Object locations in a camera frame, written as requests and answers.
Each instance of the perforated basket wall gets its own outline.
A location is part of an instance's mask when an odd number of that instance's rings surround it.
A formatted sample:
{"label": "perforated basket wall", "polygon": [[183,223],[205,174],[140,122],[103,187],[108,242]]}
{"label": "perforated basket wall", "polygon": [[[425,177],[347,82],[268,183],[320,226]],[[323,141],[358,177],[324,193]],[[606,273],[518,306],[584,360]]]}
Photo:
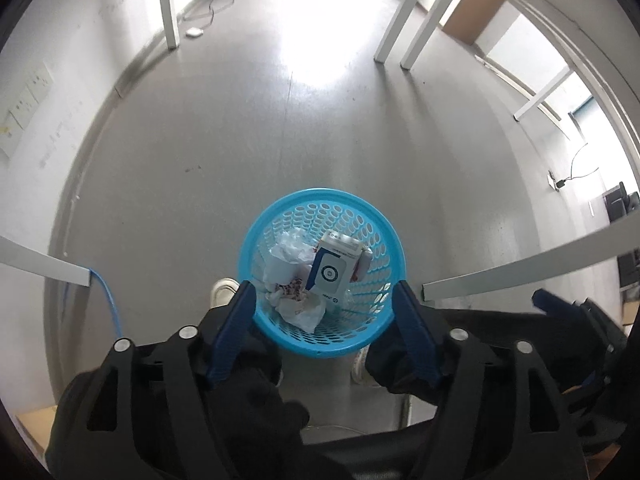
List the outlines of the perforated basket wall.
{"label": "perforated basket wall", "polygon": [[254,320],[279,345],[312,357],[335,357],[366,346],[393,319],[391,288],[405,279],[404,253],[391,224],[363,199],[335,189],[307,189],[269,206],[249,229],[238,262],[240,280],[260,282],[264,257],[276,236],[293,227],[304,229],[317,242],[327,229],[362,240],[373,251],[366,279],[352,283],[353,304],[322,318],[308,334],[286,323],[258,293]]}

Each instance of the silver screw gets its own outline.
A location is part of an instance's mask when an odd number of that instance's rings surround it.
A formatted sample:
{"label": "silver screw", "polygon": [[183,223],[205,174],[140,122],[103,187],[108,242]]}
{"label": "silver screw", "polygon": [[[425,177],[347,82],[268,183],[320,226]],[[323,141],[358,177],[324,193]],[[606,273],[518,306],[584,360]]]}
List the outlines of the silver screw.
{"label": "silver screw", "polygon": [[198,329],[192,325],[189,325],[189,326],[183,326],[180,329],[180,332],[178,332],[178,335],[182,339],[191,339],[192,337],[196,337],[197,333],[198,333]]}
{"label": "silver screw", "polygon": [[526,341],[518,341],[516,343],[516,348],[523,354],[530,354],[533,352],[533,346],[531,346],[531,343]]}
{"label": "silver screw", "polygon": [[456,341],[466,341],[469,338],[469,334],[466,332],[466,330],[463,330],[461,328],[452,328],[451,332],[449,332],[449,335]]}
{"label": "silver screw", "polygon": [[113,349],[116,352],[124,352],[125,350],[128,350],[129,347],[131,346],[131,341],[129,341],[128,339],[118,339],[114,344],[113,344]]}

